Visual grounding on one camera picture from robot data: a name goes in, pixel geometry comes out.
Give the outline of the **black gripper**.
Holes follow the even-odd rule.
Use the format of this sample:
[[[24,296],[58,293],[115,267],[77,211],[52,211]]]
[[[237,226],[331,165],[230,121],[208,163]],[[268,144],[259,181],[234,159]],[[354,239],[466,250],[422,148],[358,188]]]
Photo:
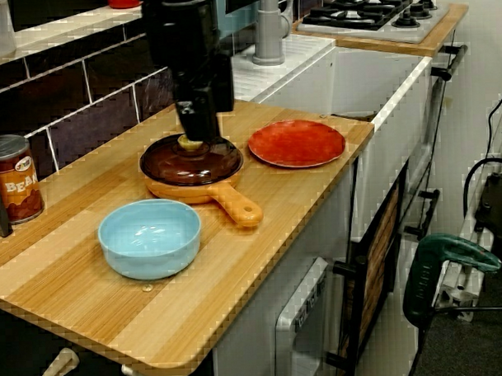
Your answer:
[[[221,50],[216,0],[143,0],[143,25],[152,60],[170,69],[177,115],[186,137],[220,136],[216,112],[234,104],[230,55]],[[210,95],[210,103],[194,103]]]

